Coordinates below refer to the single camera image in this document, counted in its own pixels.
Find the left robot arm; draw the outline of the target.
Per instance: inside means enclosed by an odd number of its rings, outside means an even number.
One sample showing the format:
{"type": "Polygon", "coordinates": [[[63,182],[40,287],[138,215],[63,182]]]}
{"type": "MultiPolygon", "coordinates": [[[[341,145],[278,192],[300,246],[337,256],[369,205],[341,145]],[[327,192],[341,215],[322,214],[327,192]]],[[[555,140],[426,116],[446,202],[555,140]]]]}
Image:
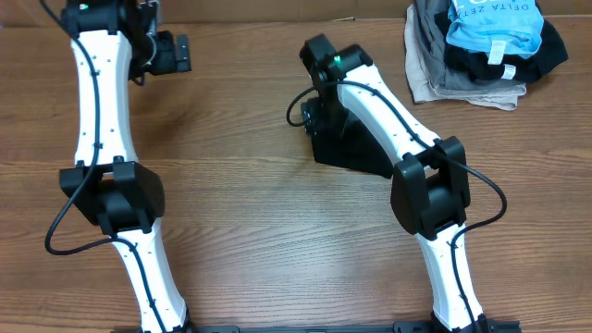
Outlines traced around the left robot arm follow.
{"type": "Polygon", "coordinates": [[[80,125],[75,166],[59,172],[68,197],[44,246],[70,207],[103,233],[79,252],[111,244],[127,270],[139,305],[141,332],[192,332],[162,236],[166,200],[162,180],[140,164],[130,130],[129,85],[146,75],[191,71],[189,40],[159,30],[158,0],[68,1],[55,17],[71,40],[79,84],[80,125]]]}

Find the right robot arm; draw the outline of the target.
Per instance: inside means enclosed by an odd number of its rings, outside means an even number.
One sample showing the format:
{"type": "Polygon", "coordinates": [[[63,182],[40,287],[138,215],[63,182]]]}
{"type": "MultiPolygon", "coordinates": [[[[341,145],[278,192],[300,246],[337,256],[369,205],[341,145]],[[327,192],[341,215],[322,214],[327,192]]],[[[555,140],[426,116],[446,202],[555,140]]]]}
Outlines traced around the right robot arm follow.
{"type": "Polygon", "coordinates": [[[463,145],[414,118],[360,45],[338,51],[319,35],[300,60],[318,94],[296,99],[315,161],[390,179],[393,213],[419,243],[433,297],[431,318],[419,329],[488,332],[465,250],[471,197],[463,145]]]}

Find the black t-shirt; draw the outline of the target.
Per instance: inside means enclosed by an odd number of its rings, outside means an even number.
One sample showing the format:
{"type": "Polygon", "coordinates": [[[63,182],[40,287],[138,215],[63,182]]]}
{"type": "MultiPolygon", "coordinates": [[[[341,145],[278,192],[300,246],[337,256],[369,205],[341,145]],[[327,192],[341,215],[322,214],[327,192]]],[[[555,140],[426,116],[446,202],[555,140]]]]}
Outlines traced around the black t-shirt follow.
{"type": "Polygon", "coordinates": [[[318,112],[305,126],[316,163],[392,178],[389,156],[366,126],[347,109],[318,112]]]}

